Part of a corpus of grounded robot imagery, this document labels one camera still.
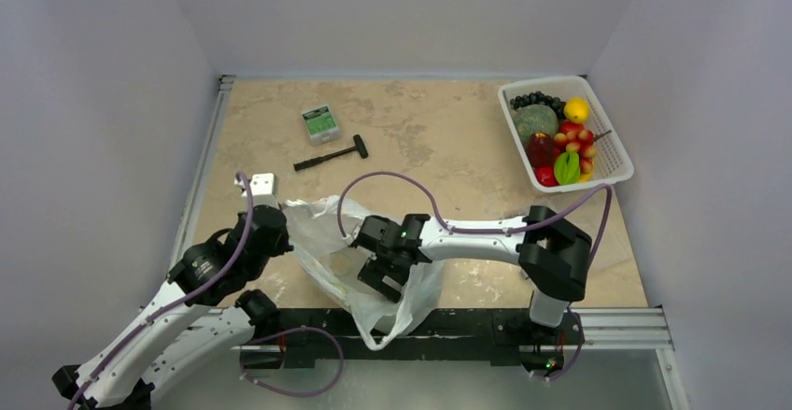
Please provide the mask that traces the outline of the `white plastic shopping bag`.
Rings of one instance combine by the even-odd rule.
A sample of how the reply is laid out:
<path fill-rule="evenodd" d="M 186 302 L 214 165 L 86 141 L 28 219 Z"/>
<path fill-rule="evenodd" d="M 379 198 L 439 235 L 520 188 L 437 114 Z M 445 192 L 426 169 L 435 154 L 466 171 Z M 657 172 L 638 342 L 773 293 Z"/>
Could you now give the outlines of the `white plastic shopping bag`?
<path fill-rule="evenodd" d="M 374 212 L 338 195 L 281 205 L 298 263 L 321 291 L 353 318 L 353 333 L 381 351 L 414 331 L 439 304 L 444 265 L 389 266 L 353 237 Z"/>

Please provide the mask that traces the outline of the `dark red fake apple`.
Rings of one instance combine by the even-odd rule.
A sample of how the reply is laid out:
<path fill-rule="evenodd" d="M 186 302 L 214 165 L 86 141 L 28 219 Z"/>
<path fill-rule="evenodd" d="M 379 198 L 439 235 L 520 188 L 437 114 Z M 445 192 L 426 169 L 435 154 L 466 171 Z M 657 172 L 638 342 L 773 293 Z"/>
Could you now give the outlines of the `dark red fake apple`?
<path fill-rule="evenodd" d="M 526 145 L 526 154 L 533 168 L 551 166 L 554 162 L 555 142 L 546 133 L 532 134 Z"/>

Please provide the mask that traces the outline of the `green fake fruit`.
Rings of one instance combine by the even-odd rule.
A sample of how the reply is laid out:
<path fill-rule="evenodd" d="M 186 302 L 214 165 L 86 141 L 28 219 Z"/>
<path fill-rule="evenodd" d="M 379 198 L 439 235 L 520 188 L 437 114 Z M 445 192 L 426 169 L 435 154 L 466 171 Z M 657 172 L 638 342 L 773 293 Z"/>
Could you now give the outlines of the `green fake fruit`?
<path fill-rule="evenodd" d="M 579 154 L 577 152 L 562 152 L 555 161 L 553 171 L 559 185 L 576 183 L 581 176 Z"/>

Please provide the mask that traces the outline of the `dark fake grape bunch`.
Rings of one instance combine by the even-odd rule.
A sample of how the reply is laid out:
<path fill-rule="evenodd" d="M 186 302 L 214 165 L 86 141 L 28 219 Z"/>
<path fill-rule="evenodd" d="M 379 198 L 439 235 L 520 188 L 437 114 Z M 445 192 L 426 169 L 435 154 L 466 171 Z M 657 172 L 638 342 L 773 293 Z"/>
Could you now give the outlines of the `dark fake grape bunch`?
<path fill-rule="evenodd" d="M 548 106 L 554 111 L 559 119 L 564 118 L 563 108 L 565 107 L 566 103 L 557 96 L 551 96 L 541 91 L 537 91 L 518 95 L 515 98 L 509 100 L 509 106 L 513 110 L 519 110 L 532 105 Z"/>

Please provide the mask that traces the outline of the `red fake cherry bunch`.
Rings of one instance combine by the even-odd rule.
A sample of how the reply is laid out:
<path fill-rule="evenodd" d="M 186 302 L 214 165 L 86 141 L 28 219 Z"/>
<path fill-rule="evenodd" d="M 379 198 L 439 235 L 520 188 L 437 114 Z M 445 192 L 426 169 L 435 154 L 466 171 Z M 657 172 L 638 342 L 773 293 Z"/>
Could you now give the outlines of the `red fake cherry bunch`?
<path fill-rule="evenodd" d="M 553 161 L 555 162 L 563 153 L 577 153 L 580 158 L 579 165 L 583 176 L 590 177 L 593 174 L 594 159 L 597 155 L 595 143 L 611 132 L 611 130 L 608 130 L 601 134 L 594 134 L 588 129 L 583 129 L 557 133 L 553 136 L 555 145 Z"/>

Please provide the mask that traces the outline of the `yellow fake lemon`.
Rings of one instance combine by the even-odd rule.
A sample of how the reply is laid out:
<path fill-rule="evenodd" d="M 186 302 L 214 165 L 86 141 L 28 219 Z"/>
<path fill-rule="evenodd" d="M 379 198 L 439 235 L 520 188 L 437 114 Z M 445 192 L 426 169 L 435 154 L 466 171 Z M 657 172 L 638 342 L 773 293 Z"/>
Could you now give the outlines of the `yellow fake lemon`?
<path fill-rule="evenodd" d="M 581 97 L 571 97 L 563 108 L 563 114 L 566 120 L 583 124 L 589 118 L 590 104 Z"/>

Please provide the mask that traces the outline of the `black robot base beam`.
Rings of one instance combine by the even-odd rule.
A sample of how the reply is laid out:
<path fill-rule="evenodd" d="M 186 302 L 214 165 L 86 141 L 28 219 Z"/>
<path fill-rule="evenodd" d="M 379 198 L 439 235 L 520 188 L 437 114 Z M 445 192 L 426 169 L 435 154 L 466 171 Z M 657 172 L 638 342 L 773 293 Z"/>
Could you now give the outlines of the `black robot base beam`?
<path fill-rule="evenodd" d="M 312 368 L 317 361 L 484 361 L 553 374 L 564 367 L 563 350 L 580 343 L 581 325 L 569 313 L 546 329 L 525 309 L 435 309 L 412 332 L 381 351 L 353 333 L 353 318 L 340 308 L 280 310 L 260 290 L 247 290 L 232 308 L 253 331 L 240 359 L 252 369 Z"/>

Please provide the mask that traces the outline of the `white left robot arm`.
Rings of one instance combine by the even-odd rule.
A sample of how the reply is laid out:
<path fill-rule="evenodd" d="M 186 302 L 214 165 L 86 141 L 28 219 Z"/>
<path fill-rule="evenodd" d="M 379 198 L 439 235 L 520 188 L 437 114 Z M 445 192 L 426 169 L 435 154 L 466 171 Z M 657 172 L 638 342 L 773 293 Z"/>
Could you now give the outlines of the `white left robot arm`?
<path fill-rule="evenodd" d="M 71 409 L 150 409 L 175 385 L 232 347 L 265 344 L 280 329 L 280 312 L 260 290 L 270 258 L 293 247 L 287 219 L 257 205 L 233 228 L 190 247 L 155 297 L 96 357 L 65 365 L 52 377 Z"/>

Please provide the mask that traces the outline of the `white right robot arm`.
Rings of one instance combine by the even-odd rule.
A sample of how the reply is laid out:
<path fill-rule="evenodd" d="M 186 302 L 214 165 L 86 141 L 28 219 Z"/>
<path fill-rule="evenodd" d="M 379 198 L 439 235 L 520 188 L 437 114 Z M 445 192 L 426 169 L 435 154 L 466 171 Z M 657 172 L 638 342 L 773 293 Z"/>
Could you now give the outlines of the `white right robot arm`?
<path fill-rule="evenodd" d="M 515 265 L 535 288 L 524 328 L 531 339 L 545 342 L 559 332 L 567 307 L 585 298 L 595 242 L 560 213 L 533 205 L 525 216 L 500 220 L 408 214 L 397 222 L 371 215 L 354 230 L 350 245 L 372 256 L 361 281 L 390 300 L 401 294 L 383 277 L 404 283 L 420 263 L 473 259 Z"/>

